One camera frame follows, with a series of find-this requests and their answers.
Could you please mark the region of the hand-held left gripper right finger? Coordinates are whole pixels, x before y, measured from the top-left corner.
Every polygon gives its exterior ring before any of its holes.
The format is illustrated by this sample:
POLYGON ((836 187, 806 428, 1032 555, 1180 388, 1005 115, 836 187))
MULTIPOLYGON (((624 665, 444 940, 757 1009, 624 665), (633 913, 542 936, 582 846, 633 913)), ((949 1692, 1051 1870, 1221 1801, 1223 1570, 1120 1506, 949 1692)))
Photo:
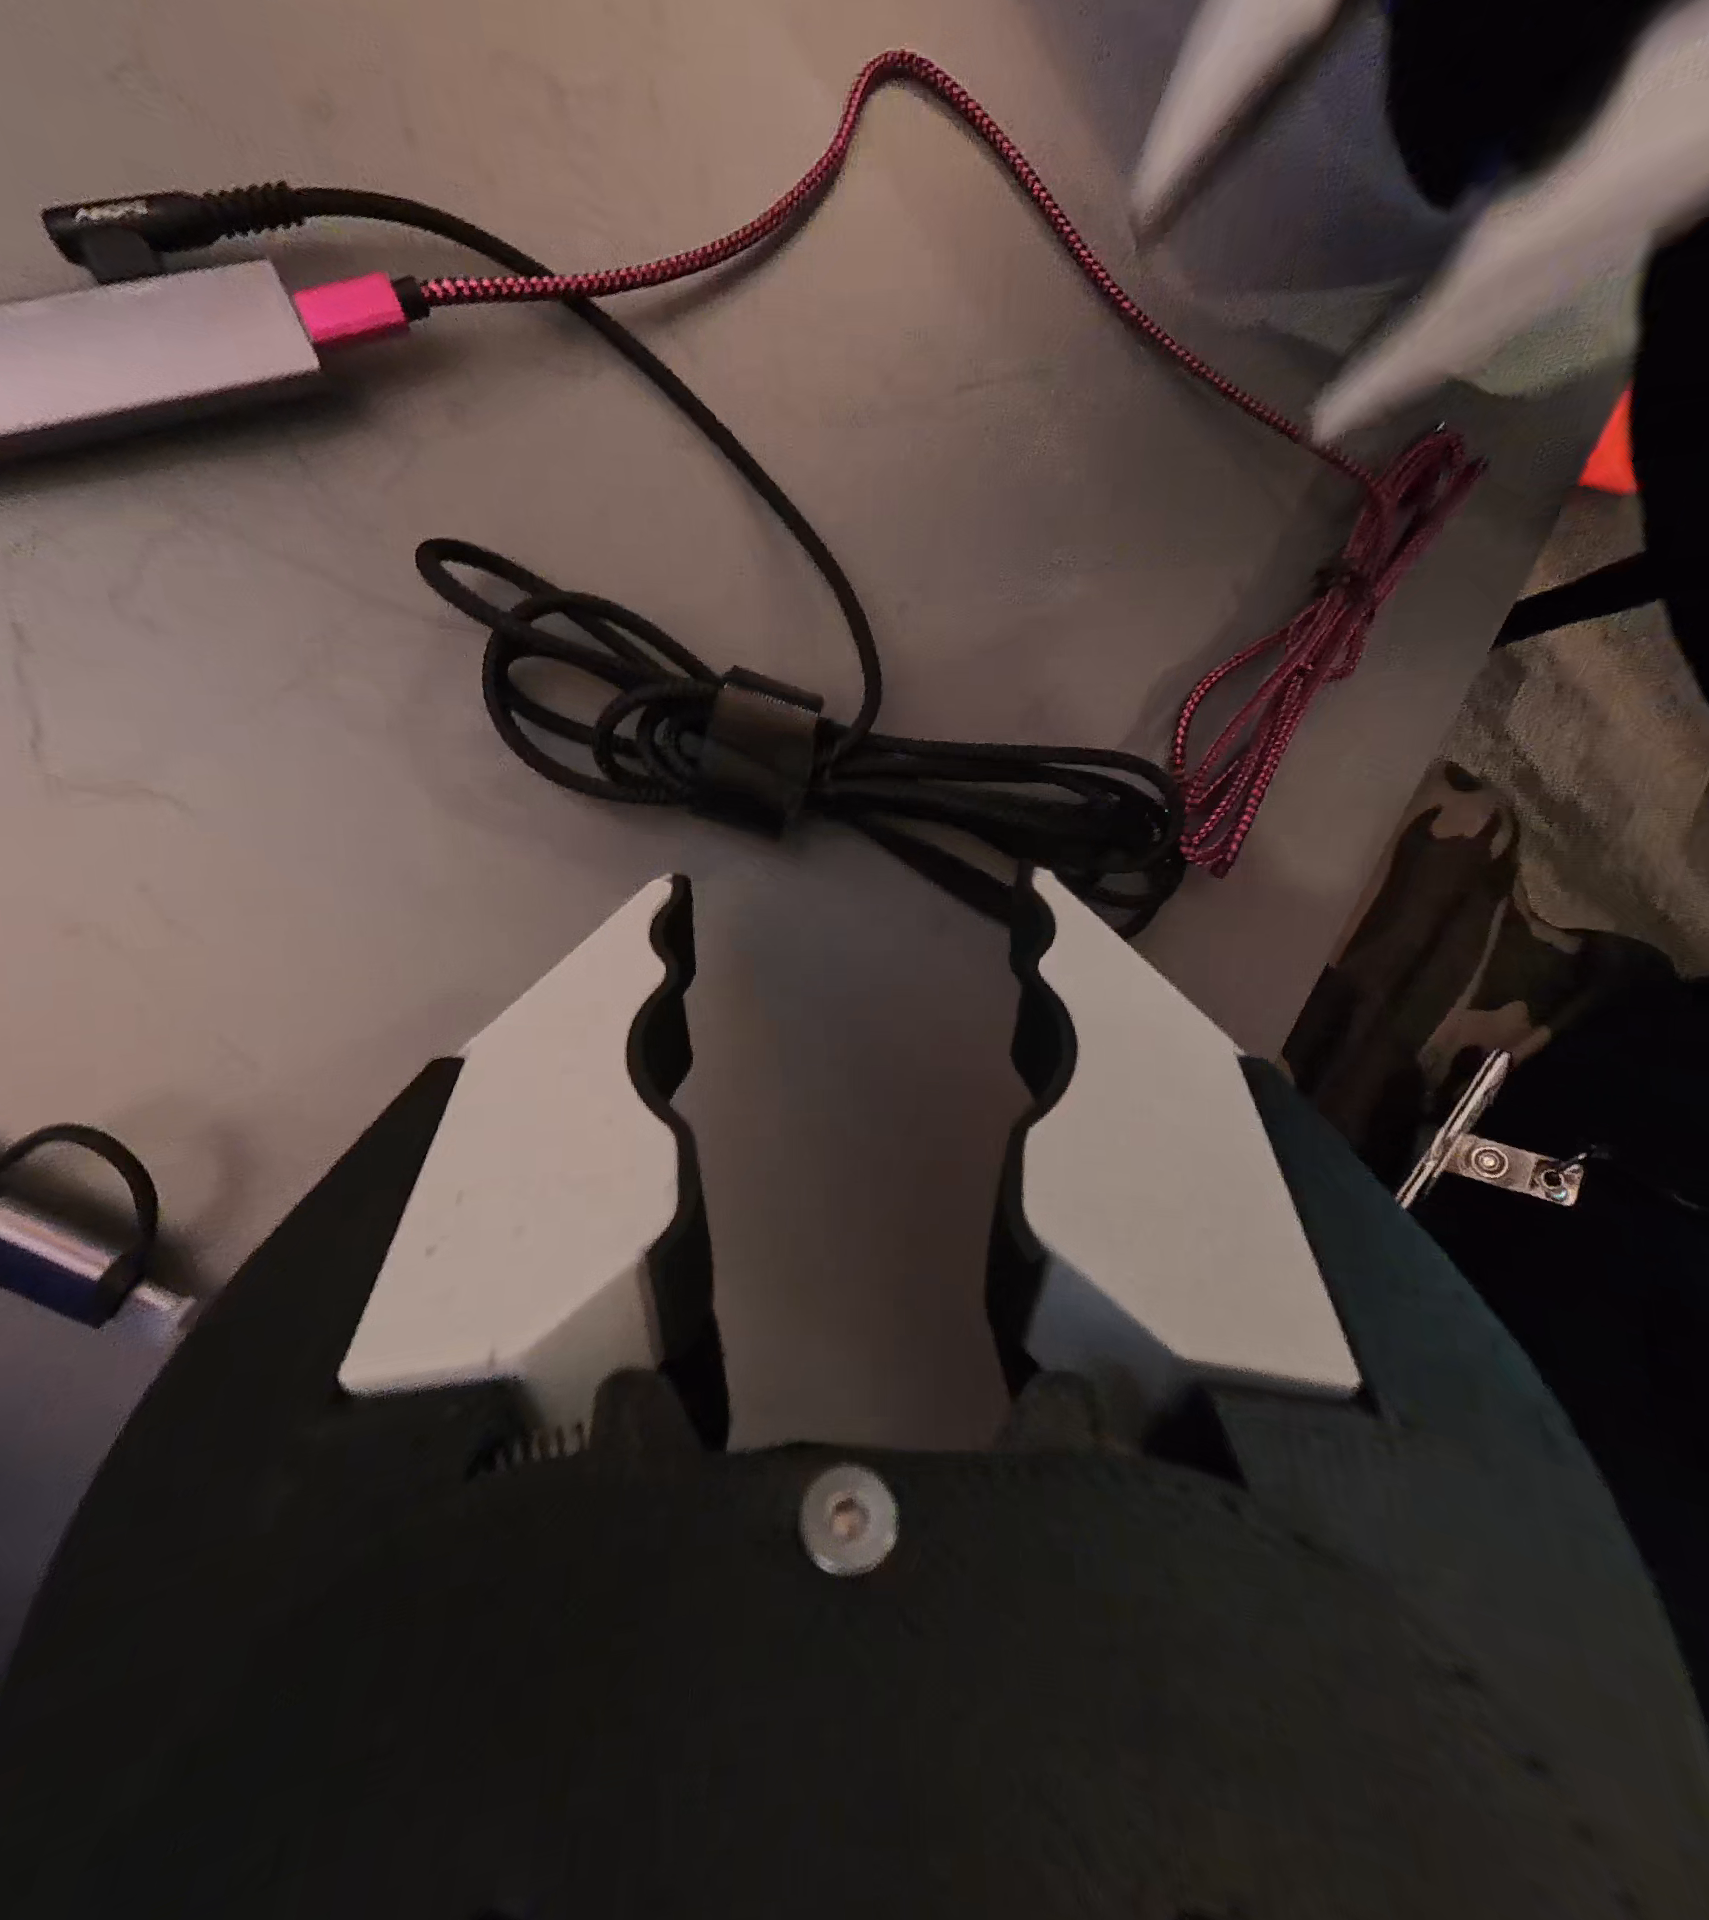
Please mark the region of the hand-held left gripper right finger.
POLYGON ((1075 1375, 1113 1400, 1354 1398, 1249 1059, 1053 873, 1017 883, 1010 972, 1026 1105, 988 1241, 1010 1391, 1075 1375))

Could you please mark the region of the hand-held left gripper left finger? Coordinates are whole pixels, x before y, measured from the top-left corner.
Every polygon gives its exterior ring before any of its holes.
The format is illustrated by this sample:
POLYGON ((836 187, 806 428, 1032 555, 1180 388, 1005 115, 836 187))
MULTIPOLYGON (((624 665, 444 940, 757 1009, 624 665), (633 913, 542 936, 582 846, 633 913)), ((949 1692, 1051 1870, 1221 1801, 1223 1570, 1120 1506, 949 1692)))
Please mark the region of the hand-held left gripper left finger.
POLYGON ((726 1425, 684 996, 692 887, 656 877, 474 1034, 363 1309, 353 1397, 514 1389, 587 1428, 602 1380, 655 1373, 726 1425))

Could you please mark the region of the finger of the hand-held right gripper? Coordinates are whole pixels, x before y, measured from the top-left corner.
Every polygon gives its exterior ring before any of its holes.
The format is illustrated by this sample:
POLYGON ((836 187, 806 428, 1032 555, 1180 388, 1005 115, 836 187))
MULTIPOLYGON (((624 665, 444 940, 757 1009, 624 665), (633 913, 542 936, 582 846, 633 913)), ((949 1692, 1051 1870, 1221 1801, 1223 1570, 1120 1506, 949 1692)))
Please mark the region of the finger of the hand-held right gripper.
POLYGON ((1137 233, 1166 229, 1340 12, 1340 2, 1196 4, 1137 157, 1137 233))
POLYGON ((1584 136, 1494 203, 1446 271, 1333 381, 1314 436, 1346 436, 1479 373, 1589 286, 1709 217, 1709 2, 1666 12, 1584 136))

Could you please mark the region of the grey usb hub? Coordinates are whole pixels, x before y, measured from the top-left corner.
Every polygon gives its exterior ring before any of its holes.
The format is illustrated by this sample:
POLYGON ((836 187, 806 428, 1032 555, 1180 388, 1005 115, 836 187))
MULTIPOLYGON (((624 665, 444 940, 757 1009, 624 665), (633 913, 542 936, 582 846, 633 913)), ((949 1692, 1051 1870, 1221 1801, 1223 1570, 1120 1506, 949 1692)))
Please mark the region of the grey usb hub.
POLYGON ((216 494, 318 386, 262 262, 0 304, 0 1191, 116 1241, 245 1165, 202 1105, 258 1067, 207 1002, 276 838, 242 722, 291 667, 216 494))

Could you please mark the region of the metal badge clip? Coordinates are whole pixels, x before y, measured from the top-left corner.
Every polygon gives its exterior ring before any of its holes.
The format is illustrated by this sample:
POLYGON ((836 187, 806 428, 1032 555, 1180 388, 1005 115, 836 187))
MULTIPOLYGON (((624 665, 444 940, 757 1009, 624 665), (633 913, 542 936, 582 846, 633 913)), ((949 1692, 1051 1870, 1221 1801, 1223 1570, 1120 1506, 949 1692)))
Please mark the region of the metal badge clip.
POLYGON ((1441 1181, 1462 1181, 1556 1208, 1575 1208, 1586 1186, 1582 1157, 1552 1158, 1530 1148, 1497 1143, 1482 1132, 1483 1118, 1504 1093, 1514 1069, 1507 1051, 1494 1051, 1455 1101, 1394 1191, 1394 1204, 1414 1208, 1441 1181))

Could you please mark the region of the person's camouflage trousers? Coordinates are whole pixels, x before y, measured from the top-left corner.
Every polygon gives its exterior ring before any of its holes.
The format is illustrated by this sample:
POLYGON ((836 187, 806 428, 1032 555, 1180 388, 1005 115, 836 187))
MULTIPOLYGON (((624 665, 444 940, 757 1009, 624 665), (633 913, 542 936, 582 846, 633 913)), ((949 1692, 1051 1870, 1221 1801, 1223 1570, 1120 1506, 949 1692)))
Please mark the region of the person's camouflage trousers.
POLYGON ((1709 980, 1709 706, 1662 612, 1495 653, 1290 1032, 1389 1186, 1491 1051, 1709 980))

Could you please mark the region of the person's black jacket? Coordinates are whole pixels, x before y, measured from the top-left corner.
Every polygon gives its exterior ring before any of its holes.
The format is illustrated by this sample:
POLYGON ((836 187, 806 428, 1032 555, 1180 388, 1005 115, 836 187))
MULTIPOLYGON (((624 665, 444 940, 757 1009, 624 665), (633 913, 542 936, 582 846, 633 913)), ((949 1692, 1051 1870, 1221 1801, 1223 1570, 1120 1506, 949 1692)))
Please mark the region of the person's black jacket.
POLYGON ((1572 1027, 1511 1070, 1483 1127, 1574 1165, 1580 1203, 1450 1177, 1417 1216, 1580 1430, 1709 1723, 1709 977, 1572 1027))

